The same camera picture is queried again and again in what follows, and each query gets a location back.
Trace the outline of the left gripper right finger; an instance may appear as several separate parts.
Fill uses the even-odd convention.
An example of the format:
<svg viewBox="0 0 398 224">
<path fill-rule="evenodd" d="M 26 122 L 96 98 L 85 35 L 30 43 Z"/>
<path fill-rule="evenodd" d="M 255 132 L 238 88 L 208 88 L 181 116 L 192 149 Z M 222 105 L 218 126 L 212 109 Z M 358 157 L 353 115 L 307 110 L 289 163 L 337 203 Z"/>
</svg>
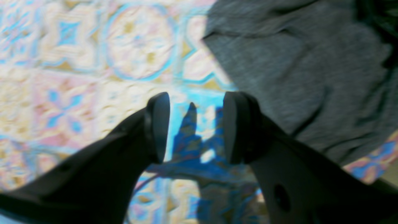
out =
<svg viewBox="0 0 398 224">
<path fill-rule="evenodd" d="M 366 185 L 264 116 L 255 98 L 226 92 L 225 156 L 247 164 L 272 224 L 396 224 L 397 188 Z"/>
</svg>

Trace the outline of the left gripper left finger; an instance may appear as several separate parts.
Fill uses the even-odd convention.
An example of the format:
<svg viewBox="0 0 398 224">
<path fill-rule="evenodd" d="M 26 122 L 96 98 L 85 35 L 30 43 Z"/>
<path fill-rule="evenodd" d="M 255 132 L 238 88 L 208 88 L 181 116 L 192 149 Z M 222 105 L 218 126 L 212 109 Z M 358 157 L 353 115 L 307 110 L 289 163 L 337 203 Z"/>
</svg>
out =
<svg viewBox="0 0 398 224">
<path fill-rule="evenodd" d="M 2 224 L 122 224 L 135 185 L 165 157 L 170 99 L 146 107 L 36 180 L 1 194 Z"/>
</svg>

